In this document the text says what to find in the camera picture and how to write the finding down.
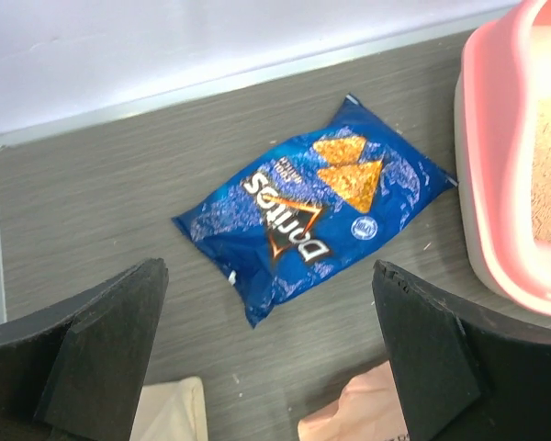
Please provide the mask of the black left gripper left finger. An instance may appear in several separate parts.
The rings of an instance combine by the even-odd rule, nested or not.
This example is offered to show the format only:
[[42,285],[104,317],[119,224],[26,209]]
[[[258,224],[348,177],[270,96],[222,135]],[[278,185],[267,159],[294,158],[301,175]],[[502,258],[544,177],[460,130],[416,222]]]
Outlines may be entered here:
[[168,286],[161,258],[0,324],[0,440],[127,440]]

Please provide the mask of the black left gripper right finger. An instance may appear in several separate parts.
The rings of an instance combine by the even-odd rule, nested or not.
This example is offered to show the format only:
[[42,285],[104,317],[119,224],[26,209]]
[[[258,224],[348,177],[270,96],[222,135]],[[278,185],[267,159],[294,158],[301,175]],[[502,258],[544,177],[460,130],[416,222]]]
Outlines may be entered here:
[[551,329],[387,261],[372,289],[410,439],[551,440]]

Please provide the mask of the pink cat litter bag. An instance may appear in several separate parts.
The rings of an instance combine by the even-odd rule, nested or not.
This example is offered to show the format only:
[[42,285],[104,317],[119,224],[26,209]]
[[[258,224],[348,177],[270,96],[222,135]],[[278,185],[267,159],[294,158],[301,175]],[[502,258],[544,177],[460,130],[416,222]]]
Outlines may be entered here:
[[408,440],[388,361],[353,377],[339,398],[298,422],[302,441]]

